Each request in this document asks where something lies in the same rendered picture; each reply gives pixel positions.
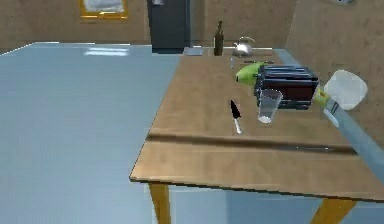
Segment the yellow framed picture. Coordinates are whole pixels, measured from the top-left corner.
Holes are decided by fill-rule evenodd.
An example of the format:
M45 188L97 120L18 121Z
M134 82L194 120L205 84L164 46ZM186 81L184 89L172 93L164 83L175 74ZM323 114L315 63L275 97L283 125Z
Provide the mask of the yellow framed picture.
M127 19L126 0L78 0L84 19Z

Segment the brown wooden table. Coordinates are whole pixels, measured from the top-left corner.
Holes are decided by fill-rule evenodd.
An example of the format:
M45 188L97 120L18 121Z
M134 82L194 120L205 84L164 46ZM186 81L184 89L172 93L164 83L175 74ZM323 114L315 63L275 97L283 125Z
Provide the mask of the brown wooden table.
M172 185L319 199L311 224L337 224L358 202L384 204L384 183L320 106L281 110L262 124L228 56L209 54L181 57L130 179L148 184L158 224L172 224Z

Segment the dark brown bottle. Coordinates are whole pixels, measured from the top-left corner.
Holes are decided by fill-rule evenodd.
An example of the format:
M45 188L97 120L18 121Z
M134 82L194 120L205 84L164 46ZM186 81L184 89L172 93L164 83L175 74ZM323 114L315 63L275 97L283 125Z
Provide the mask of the dark brown bottle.
M215 37L214 37L214 55L221 56L223 52L223 29L222 29L222 21L218 22Z

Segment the black toaster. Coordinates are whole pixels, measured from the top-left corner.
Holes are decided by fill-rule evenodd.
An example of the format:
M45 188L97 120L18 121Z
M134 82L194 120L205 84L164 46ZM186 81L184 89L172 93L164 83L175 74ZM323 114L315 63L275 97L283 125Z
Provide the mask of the black toaster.
M295 65L262 65L255 75L254 96L265 89L280 91L279 109L308 110L319 78L308 68Z

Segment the clear drinking glass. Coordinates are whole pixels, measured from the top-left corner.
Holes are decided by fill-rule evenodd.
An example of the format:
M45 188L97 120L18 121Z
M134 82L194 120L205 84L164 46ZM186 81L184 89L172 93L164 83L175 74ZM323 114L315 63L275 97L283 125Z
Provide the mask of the clear drinking glass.
M274 89L262 90L259 97L258 120L261 123L271 123L283 98L280 91Z

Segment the green lettuce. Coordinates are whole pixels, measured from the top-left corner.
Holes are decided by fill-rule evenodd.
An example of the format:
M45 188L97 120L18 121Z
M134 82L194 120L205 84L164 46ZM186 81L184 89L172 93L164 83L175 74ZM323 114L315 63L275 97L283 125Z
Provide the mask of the green lettuce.
M236 73L235 80L240 84L254 85L262 63L248 64Z

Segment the black handled knife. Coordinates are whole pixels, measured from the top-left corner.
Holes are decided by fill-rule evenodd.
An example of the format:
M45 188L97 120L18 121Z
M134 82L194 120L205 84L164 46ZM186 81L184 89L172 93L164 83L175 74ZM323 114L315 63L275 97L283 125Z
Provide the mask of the black handled knife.
M236 132L238 134L241 134L242 129L241 129L241 126L239 123L239 118L241 117L240 111L238 110L238 108L237 108L237 106L233 100L230 101L230 107L231 107L231 112L232 112L232 117L233 117L235 128L236 128Z

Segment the silver kettle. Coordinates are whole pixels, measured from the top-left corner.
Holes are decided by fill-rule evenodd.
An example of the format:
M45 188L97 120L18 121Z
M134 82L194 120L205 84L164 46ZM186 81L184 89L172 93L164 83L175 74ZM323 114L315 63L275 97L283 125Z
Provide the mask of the silver kettle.
M233 56L236 57L249 57L252 55L252 45L250 42L254 42L254 39L248 36L242 36L234 43Z

